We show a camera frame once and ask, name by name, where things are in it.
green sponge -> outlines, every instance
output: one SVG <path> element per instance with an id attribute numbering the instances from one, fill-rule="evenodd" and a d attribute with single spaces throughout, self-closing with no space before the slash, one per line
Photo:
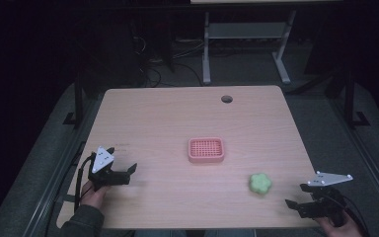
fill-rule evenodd
<path id="1" fill-rule="evenodd" d="M 267 177 L 267 175 L 259 173 L 251 176 L 249 188 L 252 192 L 264 195 L 268 192 L 271 185 L 272 181 Z"/>

human hand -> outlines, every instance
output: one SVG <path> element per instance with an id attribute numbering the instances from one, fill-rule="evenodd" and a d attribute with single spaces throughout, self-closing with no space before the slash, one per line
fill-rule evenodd
<path id="1" fill-rule="evenodd" d="M 322 226 L 328 237 L 362 237 L 358 225 L 345 211 L 343 218 L 345 224 L 341 227 L 334 227 L 328 217 L 315 218 L 315 220 Z"/>
<path id="2" fill-rule="evenodd" d="M 88 181 L 82 187 L 81 204 L 90 205 L 96 209 L 100 209 L 103 205 L 104 197 L 106 196 L 106 193 L 110 188 L 110 186 L 103 186 L 95 192 L 94 184 L 92 183 L 92 181 Z"/>

sleeve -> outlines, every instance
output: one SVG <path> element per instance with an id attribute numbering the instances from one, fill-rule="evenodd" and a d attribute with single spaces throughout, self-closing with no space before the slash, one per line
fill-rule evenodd
<path id="1" fill-rule="evenodd" d="M 60 236 L 100 236 L 104 224 L 103 214 L 90 205 L 81 205 L 60 229 Z"/>

wooden table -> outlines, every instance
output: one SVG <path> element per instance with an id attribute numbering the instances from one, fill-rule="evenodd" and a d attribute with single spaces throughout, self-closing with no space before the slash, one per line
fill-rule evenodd
<path id="1" fill-rule="evenodd" d="M 233 102 L 223 103 L 223 96 Z M 223 139 L 223 162 L 189 162 L 189 139 L 206 136 Z M 128 186 L 108 192 L 105 228 L 315 226 L 284 201 L 311 201 L 299 185 L 314 170 L 278 87 L 109 90 L 80 164 L 100 145 L 115 148 L 115 171 L 138 163 Z M 250 176 L 260 172 L 273 181 L 264 196 L 249 190 Z M 66 201 L 57 225 L 72 215 Z"/>

red plastic basket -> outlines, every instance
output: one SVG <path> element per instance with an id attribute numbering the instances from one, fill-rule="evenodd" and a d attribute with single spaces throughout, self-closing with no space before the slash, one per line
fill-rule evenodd
<path id="1" fill-rule="evenodd" d="M 223 141 L 218 137 L 200 137 L 189 140 L 189 160 L 192 163 L 222 162 Z"/>

